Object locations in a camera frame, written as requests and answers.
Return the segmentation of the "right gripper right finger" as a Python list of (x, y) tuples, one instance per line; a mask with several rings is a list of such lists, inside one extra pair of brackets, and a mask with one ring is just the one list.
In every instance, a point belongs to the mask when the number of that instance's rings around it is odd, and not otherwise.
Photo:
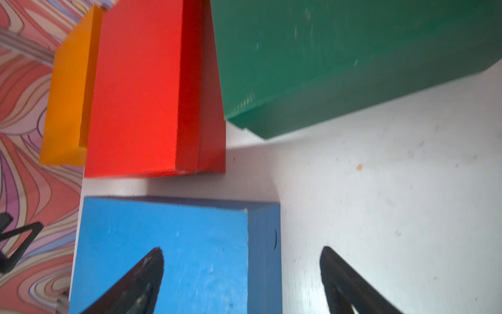
[(320, 271), (330, 313), (401, 314), (331, 247), (322, 250)]

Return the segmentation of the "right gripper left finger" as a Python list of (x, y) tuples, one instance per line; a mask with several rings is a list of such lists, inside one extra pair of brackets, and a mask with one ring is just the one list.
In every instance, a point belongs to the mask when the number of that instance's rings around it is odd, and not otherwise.
[(153, 314), (163, 271), (163, 253), (156, 247), (83, 312)]

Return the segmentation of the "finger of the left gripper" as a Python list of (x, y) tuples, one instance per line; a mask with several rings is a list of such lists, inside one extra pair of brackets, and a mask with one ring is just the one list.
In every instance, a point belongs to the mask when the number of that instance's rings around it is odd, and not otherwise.
[(18, 246), (12, 255), (6, 256), (1, 253), (1, 274), (9, 273), (13, 270), (15, 265), (19, 262), (22, 255), (26, 252), (28, 247), (33, 243), (35, 238), (43, 230), (44, 225), (41, 222), (34, 222), (26, 226), (5, 232), (7, 227), (13, 222), (13, 217), (8, 213), (1, 213), (1, 242), (6, 241), (14, 236), (18, 236), (25, 232), (30, 231), (30, 235)]

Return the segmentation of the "blue shoebox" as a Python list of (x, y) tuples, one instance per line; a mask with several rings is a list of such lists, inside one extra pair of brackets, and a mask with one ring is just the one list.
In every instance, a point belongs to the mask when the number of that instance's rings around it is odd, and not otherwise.
[(69, 311), (134, 268), (155, 313), (281, 313), (281, 207), (261, 201), (87, 196)]

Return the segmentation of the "red shoebox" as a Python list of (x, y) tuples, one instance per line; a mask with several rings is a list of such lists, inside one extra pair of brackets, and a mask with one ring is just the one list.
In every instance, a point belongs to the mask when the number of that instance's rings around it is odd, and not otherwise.
[(210, 2), (117, 2), (101, 27), (85, 177), (225, 171)]

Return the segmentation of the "green shoebox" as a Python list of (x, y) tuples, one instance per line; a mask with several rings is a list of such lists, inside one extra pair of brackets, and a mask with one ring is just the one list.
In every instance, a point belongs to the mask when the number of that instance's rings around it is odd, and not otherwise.
[(212, 1), (225, 119), (270, 139), (487, 70), (500, 1)]

